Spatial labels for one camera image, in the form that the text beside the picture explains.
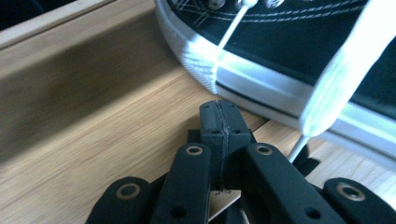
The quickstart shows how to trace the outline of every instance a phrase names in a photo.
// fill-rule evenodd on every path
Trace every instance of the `shoelace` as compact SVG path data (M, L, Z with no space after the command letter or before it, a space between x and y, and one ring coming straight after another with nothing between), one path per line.
M219 42L218 61L237 25L257 2L237 0L240 9ZM212 9L219 9L224 3L225 0L211 0L209 6L212 4ZM265 0L265 3L268 8L274 8L282 4L283 0ZM295 160L310 137L332 126L369 69L396 36L394 8L394 0L370 0L367 3L345 44L333 56L314 87L299 118L302 136L288 156L290 162Z
M218 1L218 0L212 0L209 2L209 5L212 6L220 6L220 3L224 5L224 0ZM242 18L245 16L245 14L248 12L248 10L254 6L256 6L258 0L238 0L236 1L236 5L240 7L238 13L236 14L235 18L231 22L231 25L228 27L227 31L225 32L224 36L220 40L218 44L218 52L217 56L220 55L221 51L224 49L225 45L227 42L230 40L230 37L233 35L233 32L235 31L236 27L238 26L239 22L242 20Z

